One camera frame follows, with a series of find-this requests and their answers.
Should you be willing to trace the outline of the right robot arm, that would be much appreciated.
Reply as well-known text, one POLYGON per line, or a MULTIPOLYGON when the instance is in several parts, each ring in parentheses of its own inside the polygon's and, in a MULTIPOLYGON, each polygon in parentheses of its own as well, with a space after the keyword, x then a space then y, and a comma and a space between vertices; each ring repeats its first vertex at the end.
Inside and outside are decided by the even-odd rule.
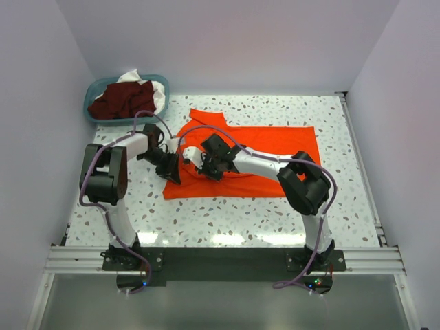
POLYGON ((322 270, 330 263, 335 243, 327 212, 336 199, 336 181, 308 153, 262 153, 242 144, 229 146, 214 134, 202 142, 201 148, 185 148, 184 158, 195 165, 199 174, 217 182, 224 173, 255 175, 276 182, 289 205, 302 217, 308 266, 322 270))

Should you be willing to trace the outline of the white t shirt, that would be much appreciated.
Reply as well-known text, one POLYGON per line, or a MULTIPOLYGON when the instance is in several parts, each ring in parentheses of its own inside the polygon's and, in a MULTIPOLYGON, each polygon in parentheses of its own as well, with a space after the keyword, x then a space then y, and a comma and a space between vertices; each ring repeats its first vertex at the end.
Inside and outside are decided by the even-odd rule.
MULTIPOLYGON (((127 83, 127 82, 136 82, 139 85, 143 85, 144 83, 147 82, 147 80, 143 79, 138 74, 137 69, 134 69, 121 75, 117 80, 117 83, 127 83)), ((151 84, 153 87, 153 102, 155 105, 155 113, 159 114, 163 112, 166 105, 166 94, 165 94, 166 88, 162 83, 156 80, 152 80, 151 84)))

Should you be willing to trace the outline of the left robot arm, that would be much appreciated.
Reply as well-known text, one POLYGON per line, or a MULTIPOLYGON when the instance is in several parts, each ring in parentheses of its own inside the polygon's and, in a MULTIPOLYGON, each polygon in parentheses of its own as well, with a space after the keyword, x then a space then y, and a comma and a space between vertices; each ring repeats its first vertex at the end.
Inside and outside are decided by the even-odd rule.
POLYGON ((128 163, 145 160, 155 167, 158 177, 180 184, 178 138, 166 139, 155 124, 145 124, 107 145, 88 144, 80 174, 80 205, 101 211, 110 236, 111 254, 119 253, 118 261, 128 270, 138 268, 142 253, 138 234, 133 229, 125 195, 129 185, 128 163))

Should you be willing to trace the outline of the teal plastic basket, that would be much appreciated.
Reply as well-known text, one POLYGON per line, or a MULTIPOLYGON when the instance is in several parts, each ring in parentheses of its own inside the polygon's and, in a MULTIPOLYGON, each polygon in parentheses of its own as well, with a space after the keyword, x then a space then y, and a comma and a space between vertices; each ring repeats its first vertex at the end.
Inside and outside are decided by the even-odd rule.
MULTIPOLYGON (((169 99, 170 99, 170 86, 168 80, 160 75, 157 74, 141 74, 140 78, 142 80, 150 80, 152 82, 161 83, 164 86, 164 94, 165 94, 165 100, 164 100, 164 108, 158 113, 155 112, 155 114, 158 115, 159 118, 163 118, 167 112, 168 106, 169 106, 169 99)), ((99 80, 96 80, 93 82, 86 94, 85 99, 83 102, 83 114, 85 118, 93 122, 94 124, 99 124, 105 127, 122 127, 122 126, 129 126, 133 124, 133 118, 127 118, 127 119, 112 119, 112 120, 98 120, 93 118, 89 113, 89 106, 92 105, 92 103, 95 101, 96 97, 98 97, 100 94, 103 94, 105 90, 107 89, 107 86, 113 83, 116 83, 118 81, 118 77, 110 77, 110 78, 102 78, 99 80)))

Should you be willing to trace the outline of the dark red t shirt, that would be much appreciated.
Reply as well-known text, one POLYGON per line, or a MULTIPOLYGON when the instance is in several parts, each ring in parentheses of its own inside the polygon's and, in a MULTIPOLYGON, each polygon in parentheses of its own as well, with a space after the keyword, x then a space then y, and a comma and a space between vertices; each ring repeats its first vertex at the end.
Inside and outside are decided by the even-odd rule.
POLYGON ((136 113, 147 110, 157 111, 153 99, 151 81, 119 82, 107 86, 103 95, 88 107, 90 116, 97 120, 119 120, 134 118, 136 113))

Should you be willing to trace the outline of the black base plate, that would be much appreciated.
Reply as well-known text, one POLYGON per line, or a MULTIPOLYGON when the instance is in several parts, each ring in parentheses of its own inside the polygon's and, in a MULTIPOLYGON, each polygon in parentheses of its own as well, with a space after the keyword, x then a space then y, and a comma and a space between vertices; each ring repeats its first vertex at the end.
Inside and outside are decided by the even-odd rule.
POLYGON ((276 282, 302 270, 344 272, 342 250, 317 255, 303 247, 137 247, 101 252, 102 269, 117 272, 119 288, 164 287, 169 281, 276 282))

